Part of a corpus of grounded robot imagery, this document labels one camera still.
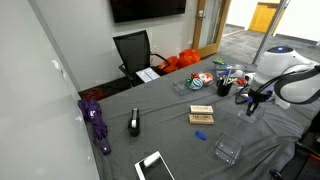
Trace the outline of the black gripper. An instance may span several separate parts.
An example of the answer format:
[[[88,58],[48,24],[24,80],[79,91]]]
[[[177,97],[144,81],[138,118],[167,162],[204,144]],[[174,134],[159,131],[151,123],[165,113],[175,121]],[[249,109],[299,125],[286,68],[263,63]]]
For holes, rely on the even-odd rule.
[[[266,93],[258,93],[254,92],[253,90],[250,90],[249,97],[247,99],[248,109],[246,111],[246,115],[250,117],[252,115],[252,112],[254,112],[257,108],[258,104],[260,102],[266,102],[268,99],[271,98],[271,96],[271,91],[267,91]]]

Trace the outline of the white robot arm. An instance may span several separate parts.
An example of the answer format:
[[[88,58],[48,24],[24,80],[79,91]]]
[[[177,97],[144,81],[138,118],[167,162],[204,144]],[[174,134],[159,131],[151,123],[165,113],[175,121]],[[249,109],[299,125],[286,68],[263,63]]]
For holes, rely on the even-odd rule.
[[[251,116],[271,96],[284,109],[313,103],[320,97],[320,64],[291,47],[266,50],[250,84],[246,115]]]

